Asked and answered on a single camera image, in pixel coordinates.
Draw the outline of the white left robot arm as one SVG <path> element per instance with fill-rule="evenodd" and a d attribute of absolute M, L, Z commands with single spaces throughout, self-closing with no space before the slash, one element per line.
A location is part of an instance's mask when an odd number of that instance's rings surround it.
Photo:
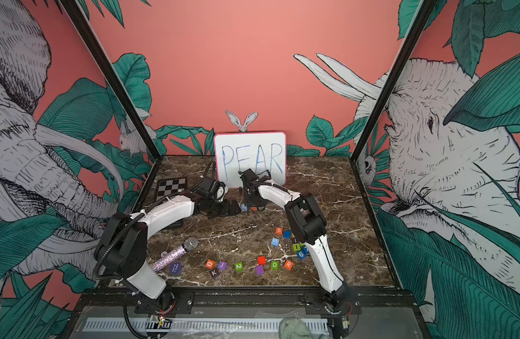
<path fill-rule="evenodd" d="M 148 240 L 179 220 L 203 213 L 209 218 L 236 216 L 242 212 L 236 200 L 226 199 L 226 186 L 204 178 L 183 192 L 169 194 L 138 213 L 116 213 L 97 244 L 93 278 L 105 279 L 101 268 L 111 272 L 110 278 L 123 279 L 134 292 L 158 299 L 167 284 L 146 260 Z"/>

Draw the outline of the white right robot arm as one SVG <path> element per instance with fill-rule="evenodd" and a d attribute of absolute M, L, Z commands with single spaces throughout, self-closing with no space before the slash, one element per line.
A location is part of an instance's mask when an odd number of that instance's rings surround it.
<path fill-rule="evenodd" d="M 286 189 L 275 183 L 269 174 L 260 177 L 252 169 L 240 171 L 239 175 L 246 206 L 264 207 L 271 202 L 285 210 L 291 232 L 305 245 L 315 264 L 326 310 L 332 314 L 348 312 L 356 298 L 333 259 L 326 218 L 315 197 L 309 192 Z"/>

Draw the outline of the orange R block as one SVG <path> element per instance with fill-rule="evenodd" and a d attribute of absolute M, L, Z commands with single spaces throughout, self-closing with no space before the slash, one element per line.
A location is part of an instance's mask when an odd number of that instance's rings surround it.
<path fill-rule="evenodd" d="M 284 268 L 286 268 L 287 270 L 291 271 L 292 268 L 294 267 L 294 263 L 290 260 L 287 260 L 285 262 L 285 264 L 283 265 Z"/>

